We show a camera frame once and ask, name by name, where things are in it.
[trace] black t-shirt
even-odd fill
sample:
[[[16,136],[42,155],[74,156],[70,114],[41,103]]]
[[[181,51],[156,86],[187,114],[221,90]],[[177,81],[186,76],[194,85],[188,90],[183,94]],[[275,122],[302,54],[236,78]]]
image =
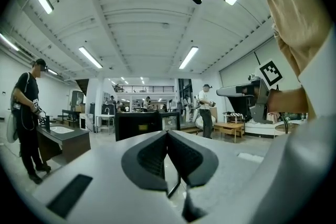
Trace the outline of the black t-shirt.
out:
[[[23,73],[15,84],[14,88],[18,88],[26,98],[31,100],[34,103],[35,107],[38,107],[38,86],[36,83],[36,79],[33,77],[31,73],[29,73],[29,80],[27,83],[28,73]],[[22,105],[22,109],[24,112],[30,114],[30,108],[26,105]]]

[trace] bag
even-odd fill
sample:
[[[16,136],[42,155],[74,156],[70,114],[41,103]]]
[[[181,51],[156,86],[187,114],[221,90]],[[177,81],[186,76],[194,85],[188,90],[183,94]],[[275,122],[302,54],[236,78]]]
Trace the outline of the bag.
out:
[[[30,74],[28,72],[27,74],[28,74],[28,77],[27,77],[27,82],[26,82],[24,93],[26,93],[27,91],[27,86],[28,86],[29,78],[30,78]],[[12,95],[10,96],[11,114],[9,115],[8,122],[7,122],[7,140],[10,143],[14,143],[18,139],[17,131],[16,131],[16,118],[13,115],[13,112],[18,111],[21,108],[21,104],[15,101],[15,98],[13,95],[14,90],[15,88],[12,90]]]

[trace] ceiling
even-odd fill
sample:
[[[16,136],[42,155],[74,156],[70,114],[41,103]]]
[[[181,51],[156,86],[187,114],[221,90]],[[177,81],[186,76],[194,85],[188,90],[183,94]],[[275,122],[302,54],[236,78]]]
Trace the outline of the ceiling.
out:
[[[240,44],[258,45],[245,43],[270,18],[266,0],[238,0],[234,6],[223,0],[49,1],[54,10],[46,14],[38,0],[13,0],[0,32],[20,46],[22,61],[43,57],[65,80],[196,77]],[[103,69],[81,54],[82,46]],[[191,46],[199,51],[180,71]]]

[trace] black shoe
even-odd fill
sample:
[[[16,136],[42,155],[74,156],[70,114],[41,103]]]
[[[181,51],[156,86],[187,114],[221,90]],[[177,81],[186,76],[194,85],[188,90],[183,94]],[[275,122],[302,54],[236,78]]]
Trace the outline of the black shoe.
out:
[[[51,167],[49,165],[46,165],[46,167],[44,167],[43,165],[41,166],[36,166],[35,167],[36,171],[39,171],[39,172],[50,172],[51,170]]]
[[[43,182],[42,178],[40,178],[38,175],[36,174],[31,174],[29,175],[29,178],[34,181],[35,184],[39,185]]]

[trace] man in black clothing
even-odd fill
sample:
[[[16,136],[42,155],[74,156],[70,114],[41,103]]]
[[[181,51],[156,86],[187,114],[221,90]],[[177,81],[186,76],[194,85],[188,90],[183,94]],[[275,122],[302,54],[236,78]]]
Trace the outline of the man in black clothing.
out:
[[[47,71],[46,62],[38,59],[33,63],[30,73],[23,73],[15,84],[12,98],[12,112],[16,118],[16,130],[20,141],[20,151],[22,162],[27,169],[29,178],[36,184],[40,184],[42,179],[36,175],[33,161],[37,171],[50,170],[44,167],[39,156],[36,127],[39,109],[38,86],[36,78],[41,77],[41,73]]]

